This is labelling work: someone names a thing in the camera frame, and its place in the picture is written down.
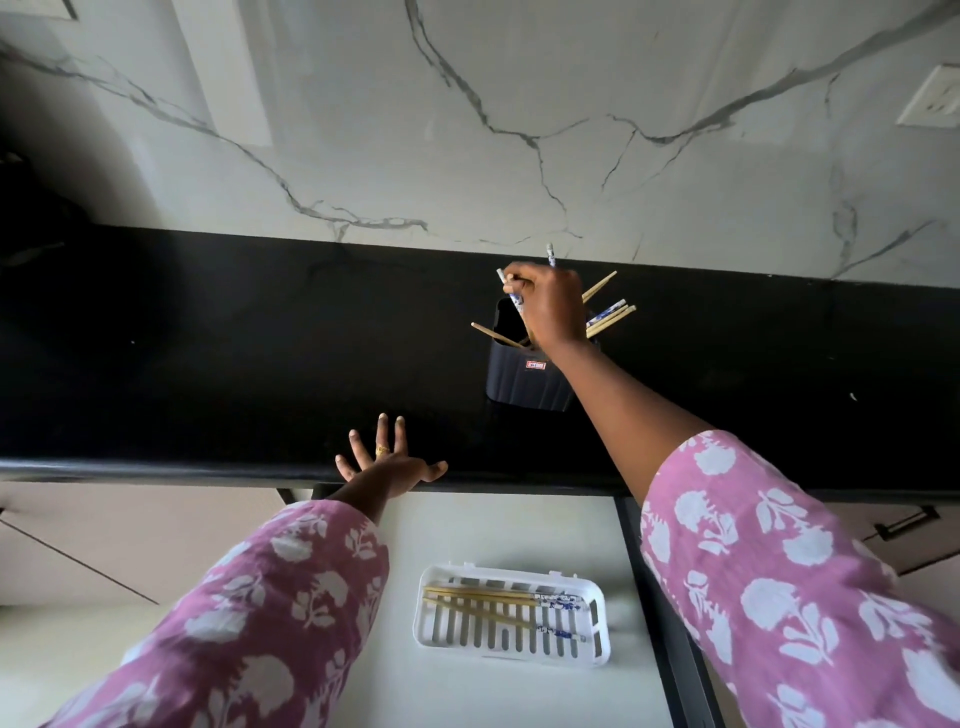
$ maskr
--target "pink sleeve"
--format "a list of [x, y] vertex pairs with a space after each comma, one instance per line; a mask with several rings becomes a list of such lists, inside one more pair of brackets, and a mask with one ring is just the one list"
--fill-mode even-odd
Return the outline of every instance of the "pink sleeve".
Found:
[[680, 445], [643, 504], [644, 561], [752, 726], [960, 726], [960, 628], [726, 432]]
[[389, 571], [376, 526], [344, 503], [284, 508], [232, 548], [56, 728], [320, 728]]

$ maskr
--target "dark gray utensil holder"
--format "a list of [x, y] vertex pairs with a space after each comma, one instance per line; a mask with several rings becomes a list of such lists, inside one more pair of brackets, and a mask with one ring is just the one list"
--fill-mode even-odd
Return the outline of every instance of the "dark gray utensil holder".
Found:
[[[516, 342], [526, 337], [523, 320], [509, 298], [497, 302], [493, 330]], [[517, 349], [492, 339], [487, 397], [518, 407], [563, 412], [573, 401], [573, 388], [543, 352]]]

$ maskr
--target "white basket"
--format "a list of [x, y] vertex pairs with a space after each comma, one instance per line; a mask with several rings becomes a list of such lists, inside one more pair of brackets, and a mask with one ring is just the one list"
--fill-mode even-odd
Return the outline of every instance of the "white basket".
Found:
[[[434, 586], [463, 585], [487, 590], [509, 590], [518, 594], [568, 594], [579, 596], [587, 609], [560, 610], [546, 607], [492, 605], [478, 599], [458, 599], [461, 606], [486, 612], [491, 618], [479, 618], [423, 601], [423, 590]], [[429, 567], [420, 577], [414, 617], [414, 639], [424, 647], [442, 647], [476, 657], [497, 657], [550, 663], [569, 667], [597, 667], [610, 659], [610, 633], [603, 592], [592, 581], [549, 574], [503, 569], [478, 569], [473, 564]], [[536, 632], [512, 624], [496, 623], [497, 617], [536, 622], [558, 630], [585, 636], [585, 642]]]

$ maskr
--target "white wall outlet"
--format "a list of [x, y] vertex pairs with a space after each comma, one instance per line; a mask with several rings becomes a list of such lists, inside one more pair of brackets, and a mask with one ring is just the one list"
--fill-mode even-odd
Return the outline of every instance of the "white wall outlet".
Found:
[[897, 119], [904, 127], [960, 127], [960, 65], [938, 65]]
[[61, 20], [73, 20], [76, 17], [66, 0], [0, 0], [0, 12], [58, 17]]

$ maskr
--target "marble backsplash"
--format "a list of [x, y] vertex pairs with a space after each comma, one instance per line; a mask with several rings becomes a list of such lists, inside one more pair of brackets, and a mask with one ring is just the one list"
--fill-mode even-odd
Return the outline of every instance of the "marble backsplash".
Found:
[[960, 286], [960, 0], [240, 0], [273, 146], [168, 0], [0, 17], [0, 124], [111, 225]]

